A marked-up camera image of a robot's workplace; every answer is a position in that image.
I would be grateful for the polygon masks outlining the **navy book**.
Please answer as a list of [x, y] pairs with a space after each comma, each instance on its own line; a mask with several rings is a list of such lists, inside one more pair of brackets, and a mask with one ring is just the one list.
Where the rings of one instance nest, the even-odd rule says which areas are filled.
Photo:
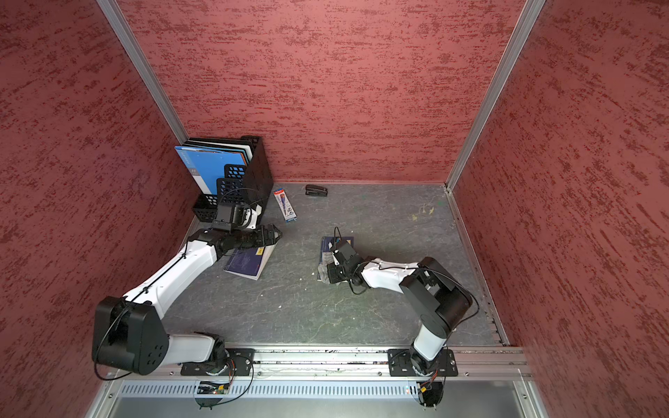
[[258, 280], [274, 250], [275, 246], [236, 250], [224, 270], [243, 278]]
[[348, 240], [348, 241], [350, 242], [351, 245], [352, 245], [352, 242], [353, 242], [353, 239], [352, 239], [351, 237], [348, 237], [348, 238], [345, 238], [345, 237], [339, 237], [339, 236], [337, 236], [337, 237], [324, 237], [324, 238], [322, 239], [321, 253], [322, 253], [323, 251], [326, 251], [326, 250], [331, 251], [331, 247], [332, 247], [332, 245], [333, 245], [333, 241], [334, 241], [335, 239]]

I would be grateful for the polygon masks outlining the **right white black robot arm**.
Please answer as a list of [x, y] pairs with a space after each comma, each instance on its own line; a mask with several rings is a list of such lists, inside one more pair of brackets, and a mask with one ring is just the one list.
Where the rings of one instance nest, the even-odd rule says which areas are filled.
[[475, 296], [431, 257], [415, 263], [388, 262], [364, 257], [350, 241], [335, 237], [328, 250], [332, 254], [326, 266], [329, 283], [346, 282], [356, 295], [369, 289], [403, 294], [421, 322], [409, 349], [411, 367], [420, 376], [434, 374], [446, 342], [477, 305]]

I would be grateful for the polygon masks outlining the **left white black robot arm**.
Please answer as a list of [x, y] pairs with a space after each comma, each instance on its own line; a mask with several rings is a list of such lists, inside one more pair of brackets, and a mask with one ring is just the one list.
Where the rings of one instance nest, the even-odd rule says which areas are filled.
[[170, 306], [203, 272], [233, 250], [270, 247], [282, 238], [273, 225], [250, 231], [200, 229], [149, 279], [122, 297], [108, 296], [94, 314], [93, 369], [99, 366], [148, 376], [165, 365], [194, 365], [210, 376], [231, 371], [231, 355], [217, 334], [169, 334], [163, 318]]

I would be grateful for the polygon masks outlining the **grey striped wiping cloth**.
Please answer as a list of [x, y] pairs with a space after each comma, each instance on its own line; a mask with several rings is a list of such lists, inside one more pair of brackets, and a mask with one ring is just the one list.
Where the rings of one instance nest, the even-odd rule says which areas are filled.
[[319, 265], [317, 267], [318, 280], [323, 283], [330, 284], [330, 267], [336, 267], [336, 260], [331, 251], [326, 250], [321, 253]]

